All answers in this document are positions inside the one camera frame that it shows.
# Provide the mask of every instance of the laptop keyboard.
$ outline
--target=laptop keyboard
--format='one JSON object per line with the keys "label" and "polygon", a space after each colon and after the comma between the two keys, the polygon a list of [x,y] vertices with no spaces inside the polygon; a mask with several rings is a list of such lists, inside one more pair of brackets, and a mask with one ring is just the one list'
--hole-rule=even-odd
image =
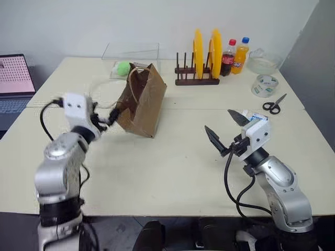
{"label": "laptop keyboard", "polygon": [[0,100],[0,113],[18,113],[22,112],[29,99]]}

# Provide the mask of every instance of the red bottle cap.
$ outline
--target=red bottle cap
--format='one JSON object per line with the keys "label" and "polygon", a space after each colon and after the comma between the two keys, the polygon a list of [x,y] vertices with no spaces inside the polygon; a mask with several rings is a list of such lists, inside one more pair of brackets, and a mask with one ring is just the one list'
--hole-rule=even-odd
{"label": "red bottle cap", "polygon": [[235,45],[235,44],[236,44],[236,39],[229,40],[229,45]]}

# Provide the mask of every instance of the green ball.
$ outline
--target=green ball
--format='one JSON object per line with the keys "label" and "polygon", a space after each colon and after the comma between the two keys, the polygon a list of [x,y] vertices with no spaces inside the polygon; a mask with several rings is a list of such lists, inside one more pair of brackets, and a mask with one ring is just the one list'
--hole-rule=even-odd
{"label": "green ball", "polygon": [[117,75],[119,76],[125,76],[128,74],[130,70],[130,64],[128,61],[122,61],[119,63],[117,67]]}

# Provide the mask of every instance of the scissors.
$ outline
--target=scissors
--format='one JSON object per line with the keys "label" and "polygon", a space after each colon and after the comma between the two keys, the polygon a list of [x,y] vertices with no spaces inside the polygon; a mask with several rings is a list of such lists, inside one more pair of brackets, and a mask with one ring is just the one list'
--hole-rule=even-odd
{"label": "scissors", "polygon": [[273,102],[267,102],[263,104],[263,109],[265,111],[270,111],[271,114],[278,114],[281,112],[281,108],[279,107],[279,103],[285,98],[287,93],[285,93],[282,97],[280,97],[275,103]]}

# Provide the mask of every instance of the scissor handle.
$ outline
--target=scissor handle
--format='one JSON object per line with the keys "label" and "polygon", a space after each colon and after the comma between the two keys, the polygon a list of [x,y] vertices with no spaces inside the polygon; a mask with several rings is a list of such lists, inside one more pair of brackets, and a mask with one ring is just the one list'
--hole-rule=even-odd
{"label": "scissor handle", "polygon": [[273,115],[276,115],[281,112],[281,108],[279,107],[279,105],[274,106],[274,103],[272,102],[267,102],[263,104],[263,109],[265,111],[270,111],[270,113]]}
{"label": "scissor handle", "polygon": [[275,105],[274,107],[270,109],[270,113],[273,115],[276,115],[280,112],[281,112],[281,108],[279,107],[279,105]]}
{"label": "scissor handle", "polygon": [[263,104],[263,109],[264,109],[265,111],[269,111],[270,108],[271,108],[273,105],[274,105],[274,103],[272,103],[272,102],[264,103],[264,104]]}

